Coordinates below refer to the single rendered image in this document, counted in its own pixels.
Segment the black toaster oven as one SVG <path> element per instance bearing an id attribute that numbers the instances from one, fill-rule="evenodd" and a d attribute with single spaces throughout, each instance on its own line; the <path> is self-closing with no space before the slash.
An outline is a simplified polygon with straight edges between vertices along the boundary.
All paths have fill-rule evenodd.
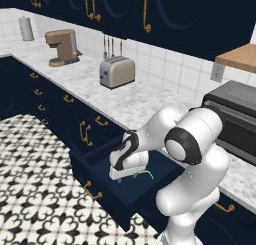
<path id="1" fill-rule="evenodd" d="M 206 94 L 202 104 L 215 106 L 225 117 L 216 143 L 256 167 L 256 88 L 229 81 Z"/>

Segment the open navy drawer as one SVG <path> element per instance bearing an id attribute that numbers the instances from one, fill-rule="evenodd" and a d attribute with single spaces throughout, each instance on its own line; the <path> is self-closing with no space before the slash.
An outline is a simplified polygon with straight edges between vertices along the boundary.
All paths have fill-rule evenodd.
<path id="1" fill-rule="evenodd" d="M 118 183 L 109 177 L 109 154 L 120 143 L 118 137 L 89 152 L 72 149 L 69 155 L 73 175 L 124 231 L 130 229 L 130 218 L 139 213 L 156 231 L 162 232 L 168 218 L 156 207 L 156 193 L 175 180 L 183 168 L 160 152 L 150 151 L 147 170 L 152 176 L 142 173 Z"/>

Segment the grey wall socket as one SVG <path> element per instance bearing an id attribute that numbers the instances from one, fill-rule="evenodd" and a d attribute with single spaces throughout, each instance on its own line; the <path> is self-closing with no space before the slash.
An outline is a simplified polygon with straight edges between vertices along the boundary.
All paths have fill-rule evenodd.
<path id="1" fill-rule="evenodd" d="M 210 79 L 215 82 L 222 82 L 222 78 L 224 75 L 225 66 L 222 64 L 214 63 Z"/>

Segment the silver toaster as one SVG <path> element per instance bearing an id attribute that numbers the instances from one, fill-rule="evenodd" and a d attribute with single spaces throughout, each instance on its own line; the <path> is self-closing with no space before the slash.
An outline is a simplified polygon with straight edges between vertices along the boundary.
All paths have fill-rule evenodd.
<path id="1" fill-rule="evenodd" d="M 109 88 L 126 85 L 135 81 L 135 62 L 124 56 L 103 60 L 99 68 L 100 84 Z"/>

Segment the navy upper cupboard run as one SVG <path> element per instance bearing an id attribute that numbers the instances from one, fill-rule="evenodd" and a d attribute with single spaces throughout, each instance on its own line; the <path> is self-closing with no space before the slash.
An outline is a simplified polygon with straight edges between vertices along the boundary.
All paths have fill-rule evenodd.
<path id="1" fill-rule="evenodd" d="M 0 0 L 0 8 L 17 8 L 213 61 L 216 56 L 250 42 L 256 25 L 256 0 L 148 0 L 143 28 L 144 0 Z"/>

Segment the grey paper towel roll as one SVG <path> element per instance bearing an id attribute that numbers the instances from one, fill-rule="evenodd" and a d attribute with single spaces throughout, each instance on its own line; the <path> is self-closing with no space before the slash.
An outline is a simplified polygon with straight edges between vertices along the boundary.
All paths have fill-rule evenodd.
<path id="1" fill-rule="evenodd" d="M 28 17 L 22 16 L 18 19 L 21 36 L 24 41 L 33 41 L 34 35 L 31 26 L 31 21 Z"/>

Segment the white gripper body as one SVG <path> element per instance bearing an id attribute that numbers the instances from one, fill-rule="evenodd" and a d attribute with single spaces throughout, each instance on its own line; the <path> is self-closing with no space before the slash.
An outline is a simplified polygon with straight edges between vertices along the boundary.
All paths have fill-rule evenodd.
<path id="1" fill-rule="evenodd" d="M 120 180 L 123 177 L 137 175 L 140 171 L 146 169 L 148 160 L 148 156 L 130 156 L 124 160 L 122 170 L 115 170 L 110 167 L 109 177 L 112 180 Z"/>

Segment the wooden shelf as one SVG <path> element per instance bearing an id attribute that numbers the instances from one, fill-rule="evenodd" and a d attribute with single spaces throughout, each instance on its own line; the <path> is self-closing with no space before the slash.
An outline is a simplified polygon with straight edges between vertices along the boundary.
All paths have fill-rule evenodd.
<path id="1" fill-rule="evenodd" d="M 246 44 L 218 55 L 215 62 L 256 74 L 256 44 Z"/>

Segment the brown coffee machine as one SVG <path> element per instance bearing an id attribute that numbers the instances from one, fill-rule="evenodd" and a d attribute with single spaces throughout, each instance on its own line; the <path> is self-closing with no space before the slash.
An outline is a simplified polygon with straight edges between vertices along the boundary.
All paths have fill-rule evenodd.
<path id="1" fill-rule="evenodd" d="M 49 61 L 50 67 L 60 67 L 80 61 L 74 29 L 48 31 L 45 33 L 45 40 L 50 48 L 57 49 L 57 57 Z"/>

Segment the navy cupboard run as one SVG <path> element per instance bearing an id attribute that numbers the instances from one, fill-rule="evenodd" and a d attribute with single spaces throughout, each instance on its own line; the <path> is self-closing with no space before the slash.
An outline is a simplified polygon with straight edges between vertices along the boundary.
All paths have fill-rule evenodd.
<path id="1" fill-rule="evenodd" d="M 38 79 L 30 77 L 33 72 L 38 75 Z M 42 95 L 34 94 L 35 89 L 41 91 Z M 74 103 L 64 101 L 65 95 L 74 98 Z M 46 108 L 45 111 L 38 109 L 40 104 Z M 46 128 L 66 146 L 79 152 L 97 149 L 115 138 L 122 138 L 124 133 L 122 127 L 42 74 L 12 56 L 5 56 L 0 58 L 0 120 L 18 114 L 31 114 L 40 122 L 45 119 L 49 123 L 45 125 Z M 108 121 L 108 126 L 98 125 L 95 122 L 97 116 L 101 117 L 102 122 Z M 83 127 L 84 136 L 87 125 L 91 125 L 88 135 L 92 146 L 81 141 L 79 126 L 83 120 L 86 123 Z"/>
<path id="2" fill-rule="evenodd" d="M 256 25 L 256 0 L 148 0 L 143 28 L 144 0 L 0 0 L 0 8 L 17 8 L 213 61 L 216 56 L 250 42 Z"/>

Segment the navy lower cupboard run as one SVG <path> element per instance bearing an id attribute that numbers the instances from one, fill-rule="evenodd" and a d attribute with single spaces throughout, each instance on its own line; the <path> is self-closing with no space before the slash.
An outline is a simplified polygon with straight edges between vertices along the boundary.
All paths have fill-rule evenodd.
<path id="1" fill-rule="evenodd" d="M 38 75 L 38 79 L 30 77 L 33 72 Z M 35 89 L 41 91 L 42 95 L 34 94 Z M 74 103 L 64 101 L 65 95 L 74 98 Z M 38 109 L 40 104 L 46 108 L 45 111 Z M 42 74 L 12 56 L 5 56 L 0 58 L 0 120 L 18 114 L 31 114 L 40 122 L 45 119 L 49 123 L 45 125 L 46 128 L 66 146 L 79 152 L 97 149 L 115 138 L 122 138 L 124 133 L 122 127 Z M 98 125 L 95 122 L 97 116 L 101 117 L 102 122 L 108 121 L 108 126 Z M 81 141 L 79 126 L 83 120 L 86 123 L 83 127 L 84 136 L 87 125 L 91 125 L 88 135 L 92 146 Z"/>

